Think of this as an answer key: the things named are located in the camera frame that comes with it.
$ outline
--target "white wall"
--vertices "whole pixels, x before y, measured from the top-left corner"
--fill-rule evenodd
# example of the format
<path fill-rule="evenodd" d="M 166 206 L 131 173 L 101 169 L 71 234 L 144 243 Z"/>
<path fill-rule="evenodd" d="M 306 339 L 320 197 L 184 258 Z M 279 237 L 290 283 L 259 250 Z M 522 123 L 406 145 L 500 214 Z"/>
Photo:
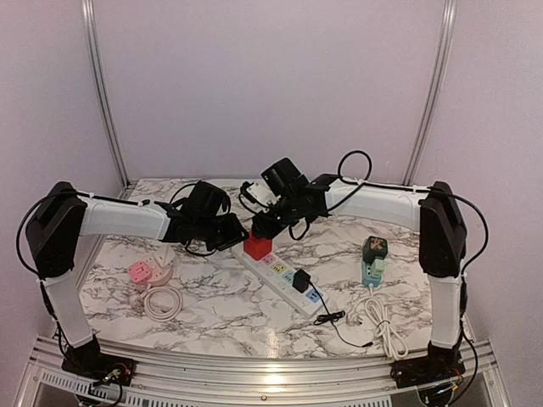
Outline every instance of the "white wall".
<path fill-rule="evenodd" d="M 0 15 L 0 404 L 7 406 L 37 333 L 50 321 L 35 277 L 15 255 L 20 218 L 58 180 L 113 195 L 120 186 L 80 3 L 8 0 L 0 2 Z"/>
<path fill-rule="evenodd" d="M 543 405 L 543 2 L 462 0 L 455 31 L 417 182 L 448 181 L 484 211 L 468 314 L 512 405 Z M 473 254 L 481 225 L 468 220 Z"/>
<path fill-rule="evenodd" d="M 366 149 L 401 181 L 442 1 L 101 0 L 100 51 L 132 178 L 309 176 Z M 345 168 L 363 175 L 359 161 Z"/>

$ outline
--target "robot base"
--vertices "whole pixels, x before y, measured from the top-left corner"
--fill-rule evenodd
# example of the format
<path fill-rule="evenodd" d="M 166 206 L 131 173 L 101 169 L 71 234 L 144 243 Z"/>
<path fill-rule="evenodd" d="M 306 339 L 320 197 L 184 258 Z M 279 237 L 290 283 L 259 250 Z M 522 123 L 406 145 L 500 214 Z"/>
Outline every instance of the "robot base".
<path fill-rule="evenodd" d="M 69 346 L 66 355 L 68 359 L 64 359 L 62 363 L 63 371 L 101 381 L 113 370 L 120 369 L 117 382 L 126 387 L 132 382 L 136 362 L 122 356 L 103 354 L 96 337 L 79 348 Z"/>
<path fill-rule="evenodd" d="M 398 388 L 404 388 L 457 377 L 457 372 L 460 374 L 466 372 L 462 360 L 455 360 L 451 365 L 444 365 L 441 360 L 423 356 L 394 362 L 390 376 L 396 381 Z"/>
<path fill-rule="evenodd" d="M 428 355 L 420 358 L 398 360 L 392 364 L 390 376 L 398 388 L 420 386 L 463 375 L 466 366 L 460 355 L 462 336 L 452 349 L 428 344 Z"/>

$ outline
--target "white marble surface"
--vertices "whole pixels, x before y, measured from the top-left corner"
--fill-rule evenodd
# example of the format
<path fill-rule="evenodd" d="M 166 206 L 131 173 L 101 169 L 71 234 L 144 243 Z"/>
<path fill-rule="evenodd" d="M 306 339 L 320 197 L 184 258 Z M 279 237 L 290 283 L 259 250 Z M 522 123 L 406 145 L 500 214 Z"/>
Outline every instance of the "white marble surface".
<path fill-rule="evenodd" d="M 131 199 L 167 202 L 186 182 L 142 180 Z M 231 194 L 232 211 L 249 227 L 250 213 L 235 198 L 241 181 L 211 182 Z M 376 293 L 389 306 L 392 323 L 408 345 L 425 348 L 431 331 L 430 292 L 417 262 L 416 233 L 381 222 L 336 216 L 314 222 L 301 242 L 290 240 L 284 232 L 274 243 L 283 259 L 303 267 L 326 290 L 331 311 L 347 312 L 348 317 L 338 323 L 339 330 L 345 339 L 362 344 L 373 339 L 374 329 L 367 317 L 361 325 L 354 318 L 360 299 L 367 296 L 367 289 L 360 284 L 361 245 L 370 235 L 389 241 L 383 285 Z M 314 326 L 245 270 L 229 250 L 198 258 L 175 247 L 181 264 L 169 285 L 182 292 L 184 309 L 171 322 L 151 321 L 143 313 L 143 301 L 126 268 L 160 244 L 135 237 L 107 238 L 81 290 L 83 307 L 98 338 L 228 356 L 320 358 L 383 352 L 380 343 L 364 349 L 342 343 L 330 324 Z"/>

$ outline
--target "black plug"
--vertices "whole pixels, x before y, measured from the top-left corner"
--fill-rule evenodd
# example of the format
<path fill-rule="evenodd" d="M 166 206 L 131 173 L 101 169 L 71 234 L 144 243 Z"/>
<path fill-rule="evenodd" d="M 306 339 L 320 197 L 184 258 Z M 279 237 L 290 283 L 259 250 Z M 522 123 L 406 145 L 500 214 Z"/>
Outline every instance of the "black plug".
<path fill-rule="evenodd" d="M 311 276 L 307 274 L 303 269 L 299 269 L 294 273 L 294 280 L 292 287 L 296 288 L 299 293 L 304 293 L 309 288 Z"/>

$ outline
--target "vertical metal pole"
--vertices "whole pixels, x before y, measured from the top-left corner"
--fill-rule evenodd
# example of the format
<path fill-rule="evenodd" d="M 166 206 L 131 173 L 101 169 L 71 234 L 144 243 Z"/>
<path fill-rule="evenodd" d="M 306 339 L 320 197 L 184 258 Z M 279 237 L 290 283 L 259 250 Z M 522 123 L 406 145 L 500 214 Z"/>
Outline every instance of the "vertical metal pole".
<path fill-rule="evenodd" d="M 432 118 L 434 117 L 435 104 L 445 78 L 445 71 L 449 60 L 449 53 L 451 51 L 452 35 L 456 18 L 456 5 L 457 0 L 445 0 L 434 73 L 432 75 L 423 117 L 421 118 L 421 123 L 418 127 L 417 140 L 415 141 L 415 146 L 413 147 L 413 152 L 411 153 L 411 158 L 404 175 L 403 185 L 413 184 L 418 166 L 423 157 L 424 147 L 428 141 Z"/>
<path fill-rule="evenodd" d="M 130 184 L 130 179 L 126 172 L 125 161 L 122 158 L 120 151 L 119 138 L 115 129 L 111 107 L 109 106 L 108 93 L 106 91 L 104 70 L 100 59 L 100 51 L 98 48 L 98 33 L 96 29 L 96 20 L 94 19 L 94 2 L 93 0 L 82 0 L 83 21 L 85 23 L 85 31 L 87 33 L 87 45 L 92 63 L 92 73 L 94 76 L 94 85 L 98 93 L 98 101 L 106 135 L 108 138 L 109 149 L 113 156 L 115 170 L 119 177 L 120 184 L 123 188 L 127 188 Z"/>

